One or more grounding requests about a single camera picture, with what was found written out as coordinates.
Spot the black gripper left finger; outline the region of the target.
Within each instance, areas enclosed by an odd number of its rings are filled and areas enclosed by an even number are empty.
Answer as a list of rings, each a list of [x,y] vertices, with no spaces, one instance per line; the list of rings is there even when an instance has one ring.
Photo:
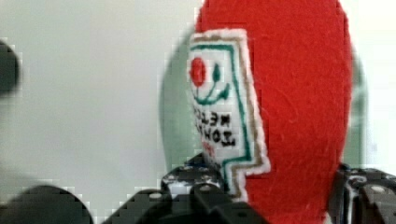
[[[161,180],[161,192],[166,202],[189,198],[201,205],[229,202],[226,184],[219,171],[200,153],[174,168]]]

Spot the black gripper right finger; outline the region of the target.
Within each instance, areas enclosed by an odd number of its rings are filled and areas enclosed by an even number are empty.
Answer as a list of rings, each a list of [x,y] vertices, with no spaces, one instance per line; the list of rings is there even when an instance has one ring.
[[[341,164],[328,202],[332,224],[396,224],[396,176]]]

